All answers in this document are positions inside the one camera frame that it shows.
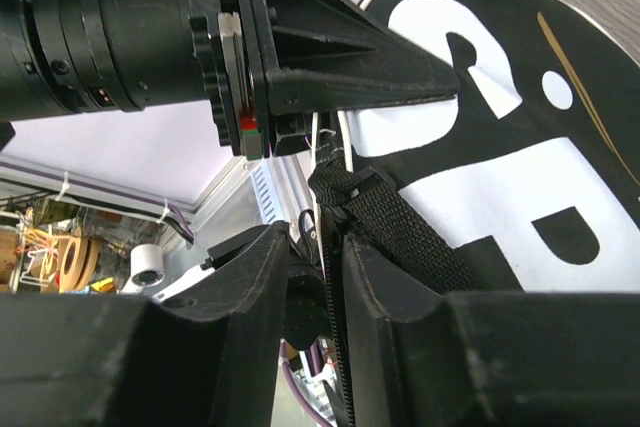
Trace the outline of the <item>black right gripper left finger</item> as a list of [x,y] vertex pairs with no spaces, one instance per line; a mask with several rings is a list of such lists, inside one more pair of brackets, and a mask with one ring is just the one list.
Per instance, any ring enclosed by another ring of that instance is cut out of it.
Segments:
[[5,293],[5,426],[267,426],[289,227],[276,222],[181,294]]

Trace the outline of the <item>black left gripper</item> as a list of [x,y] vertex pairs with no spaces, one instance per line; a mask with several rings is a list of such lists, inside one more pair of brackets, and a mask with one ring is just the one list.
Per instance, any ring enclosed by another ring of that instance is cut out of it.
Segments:
[[14,123],[205,100],[222,145],[270,154],[252,0],[1,0],[1,141]]

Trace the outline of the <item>black racket bag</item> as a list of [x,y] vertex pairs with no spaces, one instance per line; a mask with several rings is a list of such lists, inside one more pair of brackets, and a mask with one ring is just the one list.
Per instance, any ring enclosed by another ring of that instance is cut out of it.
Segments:
[[355,422],[343,250],[357,235],[439,296],[639,298],[639,65],[562,0],[362,0],[453,69],[450,99],[314,126],[310,187]]

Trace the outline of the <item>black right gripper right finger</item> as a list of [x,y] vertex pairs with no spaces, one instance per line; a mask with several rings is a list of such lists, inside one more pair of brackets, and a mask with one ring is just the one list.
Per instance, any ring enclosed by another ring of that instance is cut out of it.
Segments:
[[357,235],[343,278],[359,426],[635,426],[635,294],[439,296]]

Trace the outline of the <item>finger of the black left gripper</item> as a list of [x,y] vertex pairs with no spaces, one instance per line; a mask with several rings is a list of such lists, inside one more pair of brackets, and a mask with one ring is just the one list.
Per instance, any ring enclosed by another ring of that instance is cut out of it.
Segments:
[[427,103],[458,90],[445,62],[350,0],[252,0],[273,115]]

